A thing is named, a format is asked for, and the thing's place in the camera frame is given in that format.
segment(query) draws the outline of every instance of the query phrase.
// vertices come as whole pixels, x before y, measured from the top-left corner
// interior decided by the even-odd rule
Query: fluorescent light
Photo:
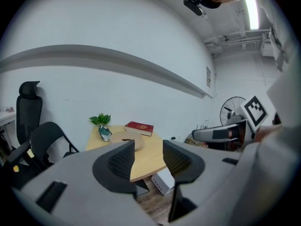
[[[259,29],[256,0],[246,0],[250,17],[250,29]]]

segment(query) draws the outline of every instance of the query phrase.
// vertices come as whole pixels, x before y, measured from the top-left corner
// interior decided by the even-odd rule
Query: red book
[[[131,132],[136,132],[141,135],[150,137],[152,135],[152,131],[154,130],[154,126],[145,125],[145,124],[131,121],[130,123],[125,125],[125,130],[131,131]]]

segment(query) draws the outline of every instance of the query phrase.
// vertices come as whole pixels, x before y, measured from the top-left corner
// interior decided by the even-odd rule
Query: chair seat
[[[70,155],[72,155],[72,154],[75,154],[75,153],[67,152],[67,153],[65,153],[64,157],[70,156]]]

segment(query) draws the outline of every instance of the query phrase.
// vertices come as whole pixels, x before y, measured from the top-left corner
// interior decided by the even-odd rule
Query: chair backrest
[[[43,99],[36,94],[38,83],[39,81],[24,82],[19,89],[16,130],[20,145],[29,139],[30,133],[40,124]]]
[[[62,129],[54,122],[45,122],[30,135],[31,149],[40,161],[43,161],[48,148],[61,137],[65,137]]]

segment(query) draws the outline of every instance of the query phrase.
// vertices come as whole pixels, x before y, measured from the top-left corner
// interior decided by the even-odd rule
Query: table top
[[[112,134],[124,131],[124,126],[109,126]],[[163,140],[155,133],[151,137],[141,135],[144,141],[143,148],[135,151],[135,162],[131,170],[131,182],[151,176],[166,168],[163,161]],[[86,151],[109,145],[99,135],[98,127],[92,129]]]
[[[16,112],[6,112],[6,111],[1,111],[0,112],[0,121],[6,120],[10,117],[16,116]]]

